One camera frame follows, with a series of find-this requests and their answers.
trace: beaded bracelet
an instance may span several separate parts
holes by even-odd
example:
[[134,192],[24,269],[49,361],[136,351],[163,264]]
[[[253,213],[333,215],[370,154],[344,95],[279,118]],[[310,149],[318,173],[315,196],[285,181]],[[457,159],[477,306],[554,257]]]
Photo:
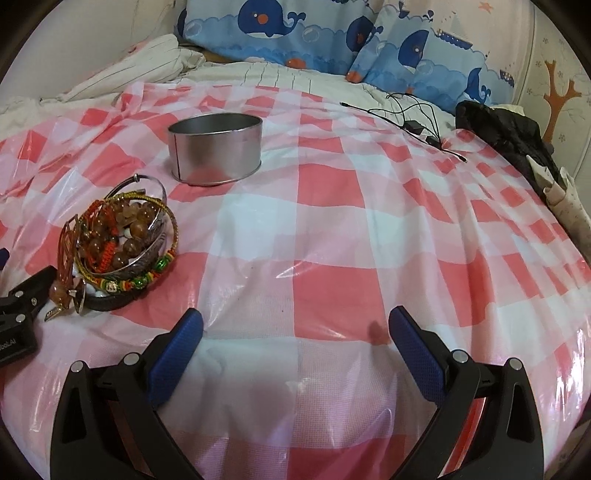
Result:
[[78,268],[78,272],[84,277],[84,279],[98,287],[99,289],[111,293],[117,294],[121,292],[126,292],[130,290],[143,290],[148,285],[153,283],[163,272],[164,270],[172,263],[174,257],[176,256],[176,250],[178,246],[178,225],[174,214],[163,202],[153,197],[148,197],[147,195],[138,194],[137,192],[127,192],[127,193],[120,193],[105,200],[106,204],[118,202],[120,200],[143,200],[145,202],[151,202],[155,204],[159,209],[161,209],[168,218],[170,218],[170,222],[173,226],[173,243],[168,251],[160,257],[154,263],[152,270],[149,272],[139,275],[135,278],[130,280],[116,280],[113,278],[96,278],[92,272],[90,272],[80,260],[78,254],[76,254],[74,260],[76,262],[76,267]]

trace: round metal bolt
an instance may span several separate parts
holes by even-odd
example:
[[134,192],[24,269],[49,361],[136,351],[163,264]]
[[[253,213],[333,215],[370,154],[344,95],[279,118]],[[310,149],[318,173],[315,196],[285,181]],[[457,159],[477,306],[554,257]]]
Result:
[[70,367],[70,370],[72,370],[76,374],[76,373],[80,372],[83,368],[84,368],[84,362],[82,360],[77,360],[72,364],[72,366]]
[[523,364],[521,363],[521,360],[519,360],[518,358],[512,358],[511,360],[509,360],[509,366],[513,370],[521,370],[523,368]]
[[123,358],[123,363],[125,365],[131,366],[131,365],[135,365],[137,362],[139,362],[139,355],[137,353],[128,353]]
[[453,359],[459,364],[465,364],[468,361],[468,354],[464,350],[454,350]]

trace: pillow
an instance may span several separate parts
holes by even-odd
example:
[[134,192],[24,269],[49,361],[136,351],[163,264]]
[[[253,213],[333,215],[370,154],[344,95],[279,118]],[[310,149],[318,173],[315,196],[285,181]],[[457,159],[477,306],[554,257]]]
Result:
[[381,28],[368,0],[189,0],[183,37],[233,60],[345,75]]
[[347,79],[451,113],[463,100],[511,103],[533,22],[530,0],[387,0]]

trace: blue textured pad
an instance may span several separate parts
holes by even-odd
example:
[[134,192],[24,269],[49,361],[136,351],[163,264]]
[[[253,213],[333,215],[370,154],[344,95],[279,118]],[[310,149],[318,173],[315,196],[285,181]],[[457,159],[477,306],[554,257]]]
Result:
[[0,270],[6,266],[6,262],[10,258],[10,253],[5,248],[0,248]]
[[423,397],[440,407],[445,399],[443,371],[406,315],[395,308],[388,321],[390,337],[410,370]]
[[188,309],[178,331],[148,374],[148,401],[156,409],[171,397],[203,337],[203,317]]

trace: black cloth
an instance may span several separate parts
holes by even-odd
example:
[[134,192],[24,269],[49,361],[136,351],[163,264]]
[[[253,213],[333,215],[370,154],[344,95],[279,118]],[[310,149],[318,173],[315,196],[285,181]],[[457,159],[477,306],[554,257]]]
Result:
[[535,181],[534,171],[526,155],[539,165],[548,167],[554,180],[562,183],[560,171],[552,160],[551,145],[540,135],[540,126],[531,118],[502,108],[491,109],[476,102],[461,102],[456,107],[456,128],[470,130],[499,152],[530,183],[545,200],[542,188]]

